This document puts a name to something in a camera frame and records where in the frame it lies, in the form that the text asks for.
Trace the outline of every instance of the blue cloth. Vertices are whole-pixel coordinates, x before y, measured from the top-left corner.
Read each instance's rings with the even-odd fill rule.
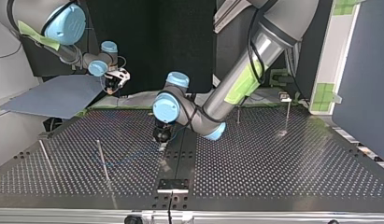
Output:
[[[0,107],[12,112],[71,119],[101,90],[99,77],[61,76],[30,89]]]

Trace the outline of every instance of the robotic arm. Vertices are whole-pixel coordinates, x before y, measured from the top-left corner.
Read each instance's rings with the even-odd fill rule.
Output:
[[[112,94],[119,90],[130,79],[130,74],[124,68],[118,67],[118,49],[114,42],[103,42],[98,55],[82,53],[75,46],[83,36],[86,26],[85,14],[77,1],[0,0],[0,22],[19,33],[18,21],[60,43],[58,50],[37,45],[57,55],[63,63],[87,68],[96,77],[105,76],[107,93]]]
[[[255,55],[244,50],[237,63],[200,108],[185,97],[189,79],[179,72],[170,73],[163,91],[153,104],[153,113],[161,122],[161,130],[177,122],[210,140],[221,137],[225,119],[232,109],[259,86],[252,73],[255,64],[258,76],[276,60],[284,49],[299,41],[315,14],[319,0],[249,0],[261,11],[259,30],[251,39]]]

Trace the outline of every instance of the white wall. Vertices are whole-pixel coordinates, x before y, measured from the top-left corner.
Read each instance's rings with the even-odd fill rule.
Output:
[[[0,23],[0,56],[16,51],[19,46],[20,41]],[[23,48],[0,59],[0,105],[36,85],[37,78]],[[44,119],[0,110],[0,165],[36,141],[37,135],[44,131]]]
[[[311,98],[312,104],[314,104],[318,83],[333,83],[334,93],[337,94],[338,92],[359,8],[360,5],[356,5],[352,14],[332,15],[330,18]],[[310,110],[310,112],[314,115],[332,115],[333,110],[334,103],[331,103],[329,111]]]
[[[20,41],[0,23],[0,56],[17,50]],[[0,59],[0,100],[38,85],[23,48],[10,57]]]

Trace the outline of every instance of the black bracket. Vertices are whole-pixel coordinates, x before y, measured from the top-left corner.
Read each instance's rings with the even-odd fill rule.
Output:
[[[189,180],[188,179],[161,179],[159,187],[157,188],[159,193],[188,193],[189,192]]]

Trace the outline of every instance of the thin metal pin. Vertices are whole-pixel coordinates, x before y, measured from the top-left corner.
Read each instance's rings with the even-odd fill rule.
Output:
[[[41,139],[39,140],[39,144],[43,150],[44,157],[46,158],[46,160],[49,160],[49,154],[47,154],[46,148],[44,147],[43,141]]]
[[[101,141],[96,140],[96,145],[98,146],[99,155],[101,156],[101,162],[104,167],[105,176],[107,177],[107,181],[110,181],[109,174],[107,173],[107,163],[105,162],[104,151],[102,150],[102,147],[101,147]]]
[[[289,101],[289,102],[288,102],[287,121],[288,121],[288,119],[289,119],[289,117],[290,117],[290,112],[291,112],[291,102],[292,102],[292,101]]]
[[[241,107],[239,106],[237,108],[237,124],[240,124],[240,114],[241,114]]]

